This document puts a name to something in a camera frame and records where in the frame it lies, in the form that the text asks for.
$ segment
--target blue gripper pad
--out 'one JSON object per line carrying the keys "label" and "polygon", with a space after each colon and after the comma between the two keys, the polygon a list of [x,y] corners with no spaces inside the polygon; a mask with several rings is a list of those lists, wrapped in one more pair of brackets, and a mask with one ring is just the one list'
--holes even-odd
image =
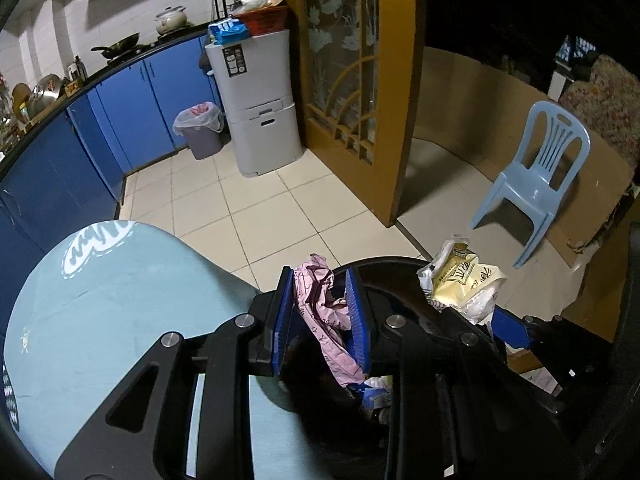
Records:
{"label": "blue gripper pad", "polygon": [[499,306],[495,307],[491,318],[491,331],[494,337],[502,339],[511,348],[528,350],[531,345],[524,321]]}
{"label": "blue gripper pad", "polygon": [[289,269],[286,279],[282,277],[276,289],[276,297],[280,296],[282,299],[280,300],[278,317],[276,318],[273,329],[271,371],[274,376],[280,375],[284,355],[287,352],[289,343],[291,343],[292,339],[297,335],[308,330],[305,321],[298,312],[293,285],[293,270]]}
{"label": "blue gripper pad", "polygon": [[344,298],[351,319],[351,335],[345,338],[346,350],[360,365],[364,373],[369,373],[371,366],[371,331],[373,316],[369,300],[364,291],[360,274],[354,267],[346,271],[344,280]]}

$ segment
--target red plastic basket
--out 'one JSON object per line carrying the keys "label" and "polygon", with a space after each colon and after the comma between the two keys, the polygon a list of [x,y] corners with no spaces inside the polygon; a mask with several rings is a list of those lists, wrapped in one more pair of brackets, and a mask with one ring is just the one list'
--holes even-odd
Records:
{"label": "red plastic basket", "polygon": [[246,25],[252,36],[261,36],[284,30],[288,10],[289,7],[286,5],[265,7],[264,9],[250,10],[234,17]]}

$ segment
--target white ceramic pot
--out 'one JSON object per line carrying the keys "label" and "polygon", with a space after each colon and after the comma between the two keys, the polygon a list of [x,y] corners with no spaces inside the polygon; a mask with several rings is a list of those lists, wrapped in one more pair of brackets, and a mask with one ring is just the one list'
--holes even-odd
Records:
{"label": "white ceramic pot", "polygon": [[187,24],[187,15],[184,13],[185,7],[167,7],[163,12],[156,15],[156,30],[158,34],[166,34],[176,28],[184,27]]}

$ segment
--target black sticker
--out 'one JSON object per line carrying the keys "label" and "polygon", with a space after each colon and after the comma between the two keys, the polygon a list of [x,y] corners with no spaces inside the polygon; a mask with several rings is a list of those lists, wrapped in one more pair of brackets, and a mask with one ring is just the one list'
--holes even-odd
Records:
{"label": "black sticker", "polygon": [[9,420],[14,425],[15,431],[20,431],[20,419],[18,418],[18,404],[15,402],[14,387],[9,379],[9,372],[6,371],[4,361],[2,361],[2,389],[4,390],[4,400],[6,409],[9,412]]}
{"label": "black sticker", "polygon": [[244,62],[244,52],[242,45],[235,44],[222,49],[225,57],[226,71],[229,77],[246,74],[246,63]]}

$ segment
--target blue plastic chair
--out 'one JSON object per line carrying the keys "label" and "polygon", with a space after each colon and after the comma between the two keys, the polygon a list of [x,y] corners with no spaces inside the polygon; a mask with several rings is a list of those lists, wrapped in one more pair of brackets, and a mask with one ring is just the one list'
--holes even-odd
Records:
{"label": "blue plastic chair", "polygon": [[[522,163],[522,158],[527,151],[536,118],[540,114],[546,115],[545,140],[536,160],[527,169]],[[562,154],[571,141],[576,138],[579,138],[582,143],[580,153],[556,191],[549,186],[549,181],[558,167]],[[529,259],[551,226],[562,197],[584,164],[587,155],[589,155],[590,147],[589,134],[575,116],[552,102],[539,101],[535,103],[529,110],[524,134],[516,155],[495,179],[493,187],[471,221],[471,228],[474,229],[478,225],[482,217],[491,209],[494,201],[506,198],[513,202],[533,222],[533,234],[522,254],[513,264],[515,269],[519,269]]]}

